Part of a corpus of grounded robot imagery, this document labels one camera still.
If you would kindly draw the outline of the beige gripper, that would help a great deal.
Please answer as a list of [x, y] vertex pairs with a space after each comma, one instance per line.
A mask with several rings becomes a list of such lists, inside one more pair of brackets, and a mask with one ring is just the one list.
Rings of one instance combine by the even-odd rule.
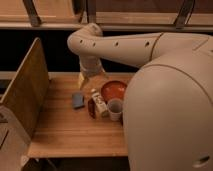
[[80, 56], [80, 71], [78, 77], [78, 87], [82, 89], [89, 81], [88, 78], [104, 73], [101, 60], [94, 56]]

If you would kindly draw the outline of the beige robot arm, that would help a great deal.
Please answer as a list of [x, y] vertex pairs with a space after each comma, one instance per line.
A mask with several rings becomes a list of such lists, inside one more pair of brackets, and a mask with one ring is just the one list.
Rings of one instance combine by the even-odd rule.
[[104, 37], [90, 23], [67, 45], [86, 77], [100, 73], [102, 58], [138, 69], [123, 105], [131, 171], [213, 171], [213, 36]]

